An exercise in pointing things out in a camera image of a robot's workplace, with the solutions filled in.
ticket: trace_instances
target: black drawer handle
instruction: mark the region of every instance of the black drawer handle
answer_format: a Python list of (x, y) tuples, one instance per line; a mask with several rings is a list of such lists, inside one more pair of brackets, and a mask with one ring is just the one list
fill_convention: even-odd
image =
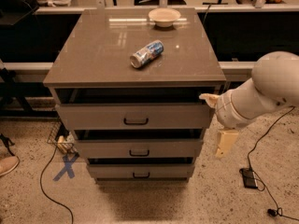
[(150, 172), (148, 172), (147, 175), (135, 175), (135, 173), (133, 173), (133, 178), (149, 178), (150, 177)]
[(150, 151), (147, 150), (147, 153), (145, 153), (145, 154), (134, 154), (134, 152), (132, 150), (130, 150), (129, 153), (130, 153), (131, 157), (148, 157), (148, 155), (150, 154)]
[(141, 119), (141, 120), (137, 120), (137, 119), (129, 120), (127, 118), (124, 118), (123, 122), (126, 125), (146, 125), (149, 122), (149, 118)]

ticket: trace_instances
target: blue and silver can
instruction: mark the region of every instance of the blue and silver can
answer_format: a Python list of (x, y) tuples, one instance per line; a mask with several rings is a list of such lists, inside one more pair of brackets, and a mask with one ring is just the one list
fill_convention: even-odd
[(155, 40), (140, 49), (130, 57), (131, 65), (134, 68), (140, 68), (141, 66), (154, 60), (164, 51), (163, 43), (160, 40)]

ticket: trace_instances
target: white bowl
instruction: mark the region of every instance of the white bowl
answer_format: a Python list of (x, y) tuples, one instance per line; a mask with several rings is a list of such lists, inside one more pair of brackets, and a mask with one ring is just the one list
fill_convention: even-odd
[(156, 8), (149, 13), (149, 18), (155, 21), (157, 26), (169, 27), (180, 18), (180, 13), (172, 8)]

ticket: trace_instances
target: speckled floor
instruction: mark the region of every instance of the speckled floor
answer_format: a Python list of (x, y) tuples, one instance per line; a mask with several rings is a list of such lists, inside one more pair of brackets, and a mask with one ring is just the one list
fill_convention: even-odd
[[(65, 173), (54, 181), (64, 168), (63, 154), (57, 152), (44, 174), (44, 190), (72, 210), (77, 224), (294, 223), (287, 218), (268, 216), (268, 208), (276, 209), (268, 192), (244, 189), (239, 173), (240, 168), (248, 167), (247, 154), (257, 139), (286, 111), (262, 116), (242, 130), (229, 155), (221, 160), (214, 157), (216, 133), (221, 126), (213, 119), (188, 183), (106, 181), (98, 185), (90, 178), (82, 158), (72, 165), (73, 178)], [(283, 214), (296, 218), (299, 218), (298, 117), (296, 108), (273, 127), (251, 155), (254, 170), (283, 208)], [(47, 199), (39, 185), (41, 172), (54, 151), (54, 146), (47, 143), (52, 125), (52, 120), (0, 121), (1, 133), (15, 142), (11, 149), (21, 160), (17, 169), (0, 177), (0, 223), (71, 223), (70, 213)], [(7, 151), (0, 146), (0, 157), (5, 156)]]

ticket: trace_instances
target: foot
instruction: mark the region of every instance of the foot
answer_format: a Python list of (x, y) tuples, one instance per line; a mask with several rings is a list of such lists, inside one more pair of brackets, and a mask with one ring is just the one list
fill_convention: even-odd
[(19, 158), (16, 156), (4, 158), (0, 160), (0, 176), (6, 175), (14, 170), (19, 164)]

